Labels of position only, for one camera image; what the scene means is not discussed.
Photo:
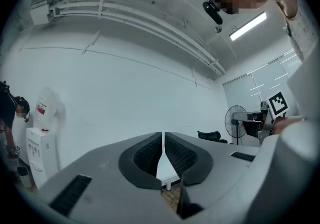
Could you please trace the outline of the white ceiling pipes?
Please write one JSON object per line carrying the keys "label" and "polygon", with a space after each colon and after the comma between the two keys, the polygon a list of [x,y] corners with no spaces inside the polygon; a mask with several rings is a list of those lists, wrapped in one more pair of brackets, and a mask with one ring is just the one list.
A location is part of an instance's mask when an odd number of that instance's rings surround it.
{"label": "white ceiling pipes", "polygon": [[107,3],[104,0],[57,3],[50,7],[55,17],[88,16],[123,23],[151,33],[186,51],[212,69],[218,76],[226,73],[218,59],[211,54],[208,45],[192,38],[180,25],[167,22],[167,16],[159,18],[133,7]]}

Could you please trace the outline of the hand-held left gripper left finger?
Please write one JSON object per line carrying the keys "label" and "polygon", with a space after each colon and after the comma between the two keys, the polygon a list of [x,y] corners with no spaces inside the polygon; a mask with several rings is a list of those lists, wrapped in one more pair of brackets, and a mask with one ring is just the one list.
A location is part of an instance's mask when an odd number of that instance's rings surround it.
{"label": "hand-held left gripper left finger", "polygon": [[162,134],[89,151],[51,177],[38,196],[67,224],[175,224],[157,179]]}

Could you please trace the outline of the black office chair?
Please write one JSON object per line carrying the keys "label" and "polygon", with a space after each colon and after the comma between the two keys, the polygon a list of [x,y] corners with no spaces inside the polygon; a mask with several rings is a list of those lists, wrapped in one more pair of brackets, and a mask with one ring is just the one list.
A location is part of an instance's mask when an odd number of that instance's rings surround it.
{"label": "black office chair", "polygon": [[225,143],[227,144],[228,141],[225,139],[221,139],[221,134],[218,131],[215,132],[200,132],[197,131],[197,135],[199,139],[203,139],[203,140],[208,140],[208,141],[213,141],[213,142],[219,142],[219,143]]}

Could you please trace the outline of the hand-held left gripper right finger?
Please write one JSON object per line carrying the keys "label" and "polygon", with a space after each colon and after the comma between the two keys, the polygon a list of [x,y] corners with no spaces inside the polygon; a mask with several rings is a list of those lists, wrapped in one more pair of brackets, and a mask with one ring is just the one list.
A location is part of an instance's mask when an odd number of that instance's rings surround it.
{"label": "hand-held left gripper right finger", "polygon": [[166,132],[166,155],[180,177],[178,213],[163,224],[245,224],[257,193],[245,187],[245,177],[258,159],[259,148],[237,146]]}

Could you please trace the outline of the white star print shirt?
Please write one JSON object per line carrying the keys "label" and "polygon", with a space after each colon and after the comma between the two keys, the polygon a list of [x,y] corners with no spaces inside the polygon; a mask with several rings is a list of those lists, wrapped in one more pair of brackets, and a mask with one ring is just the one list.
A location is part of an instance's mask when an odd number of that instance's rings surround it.
{"label": "white star print shirt", "polygon": [[320,25],[306,0],[297,0],[297,14],[285,16],[286,33],[300,60],[320,66]]}

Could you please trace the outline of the beige trash bin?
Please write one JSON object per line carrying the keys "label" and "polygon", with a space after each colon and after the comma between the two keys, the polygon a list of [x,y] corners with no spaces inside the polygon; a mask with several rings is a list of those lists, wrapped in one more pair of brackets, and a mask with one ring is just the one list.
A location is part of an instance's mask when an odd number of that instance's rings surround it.
{"label": "beige trash bin", "polygon": [[32,179],[30,177],[30,173],[25,166],[18,166],[17,167],[18,176],[21,180],[21,183],[25,188],[32,188]]}

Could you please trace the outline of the white ceiling junction box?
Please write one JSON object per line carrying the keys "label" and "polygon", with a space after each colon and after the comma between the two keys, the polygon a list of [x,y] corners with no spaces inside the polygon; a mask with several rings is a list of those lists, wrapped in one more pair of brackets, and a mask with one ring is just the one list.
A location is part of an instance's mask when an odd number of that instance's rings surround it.
{"label": "white ceiling junction box", "polygon": [[53,19],[50,9],[53,0],[31,0],[30,15],[35,26],[48,24]]}

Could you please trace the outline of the clear water jug red label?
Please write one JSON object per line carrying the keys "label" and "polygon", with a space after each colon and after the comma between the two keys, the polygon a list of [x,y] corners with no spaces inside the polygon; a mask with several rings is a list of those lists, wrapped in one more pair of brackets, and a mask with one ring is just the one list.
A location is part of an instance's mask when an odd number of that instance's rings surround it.
{"label": "clear water jug red label", "polygon": [[33,127],[49,133],[56,133],[66,118],[65,106],[58,92],[44,87],[35,104]]}

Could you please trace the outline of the long ceiling light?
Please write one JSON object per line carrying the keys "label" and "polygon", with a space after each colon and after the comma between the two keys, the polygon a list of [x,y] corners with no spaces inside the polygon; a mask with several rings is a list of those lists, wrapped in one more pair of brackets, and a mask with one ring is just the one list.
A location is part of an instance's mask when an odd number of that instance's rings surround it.
{"label": "long ceiling light", "polygon": [[245,23],[243,26],[241,26],[240,28],[238,28],[234,32],[232,32],[229,35],[230,39],[232,41],[235,41],[236,39],[238,39],[239,37],[241,37],[242,35],[244,35],[248,31],[250,31],[251,29],[253,29],[257,25],[259,25],[260,23],[264,22],[266,19],[267,19],[266,12],[260,13],[259,15],[254,17],[252,20],[250,20],[249,22]]}

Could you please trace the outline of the white cabinet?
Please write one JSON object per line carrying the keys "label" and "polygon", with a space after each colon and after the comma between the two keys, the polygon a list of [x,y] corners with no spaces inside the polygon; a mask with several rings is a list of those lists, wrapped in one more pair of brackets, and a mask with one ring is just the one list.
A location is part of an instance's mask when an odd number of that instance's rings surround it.
{"label": "white cabinet", "polygon": [[29,166],[37,188],[59,171],[55,134],[32,127],[26,129]]}

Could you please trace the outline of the frosted glass partition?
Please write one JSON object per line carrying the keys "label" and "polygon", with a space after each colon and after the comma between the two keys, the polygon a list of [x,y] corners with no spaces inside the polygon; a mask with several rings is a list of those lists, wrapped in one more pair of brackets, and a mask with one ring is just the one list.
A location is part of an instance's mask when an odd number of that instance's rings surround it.
{"label": "frosted glass partition", "polygon": [[299,115],[297,102],[294,99],[287,81],[301,65],[294,50],[265,64],[245,76],[223,85],[227,106],[239,105],[247,111],[260,109],[261,101],[281,91],[287,101],[287,117]]}

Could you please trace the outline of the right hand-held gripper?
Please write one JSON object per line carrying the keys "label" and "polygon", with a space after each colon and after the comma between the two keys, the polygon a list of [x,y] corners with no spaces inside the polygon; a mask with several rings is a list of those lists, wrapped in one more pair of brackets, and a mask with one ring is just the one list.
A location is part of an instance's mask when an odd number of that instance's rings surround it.
{"label": "right hand-held gripper", "polygon": [[246,134],[255,137],[262,145],[265,138],[273,135],[273,124],[277,117],[285,115],[289,109],[282,92],[267,98],[260,104],[260,110],[254,112],[235,112],[234,120],[242,121]]}

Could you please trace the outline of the black standing fan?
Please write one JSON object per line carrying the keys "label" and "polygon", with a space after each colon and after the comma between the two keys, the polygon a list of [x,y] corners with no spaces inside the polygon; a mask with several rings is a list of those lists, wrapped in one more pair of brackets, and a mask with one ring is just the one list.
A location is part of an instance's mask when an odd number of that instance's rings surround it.
{"label": "black standing fan", "polygon": [[241,145],[243,144],[241,138],[246,135],[246,130],[242,121],[234,119],[233,114],[245,111],[246,110],[242,106],[234,105],[228,109],[224,118],[226,131],[229,136],[235,138],[237,145],[239,145],[239,142]]}

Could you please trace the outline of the person's right forearm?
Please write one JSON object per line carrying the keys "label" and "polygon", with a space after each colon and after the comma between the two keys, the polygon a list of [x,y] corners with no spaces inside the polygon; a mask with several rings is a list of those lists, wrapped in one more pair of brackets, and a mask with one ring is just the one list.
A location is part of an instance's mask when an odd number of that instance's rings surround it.
{"label": "person's right forearm", "polygon": [[301,116],[295,116],[295,117],[277,117],[274,121],[274,125],[272,127],[273,135],[281,134],[282,131],[290,126],[291,124],[304,121],[305,118]]}

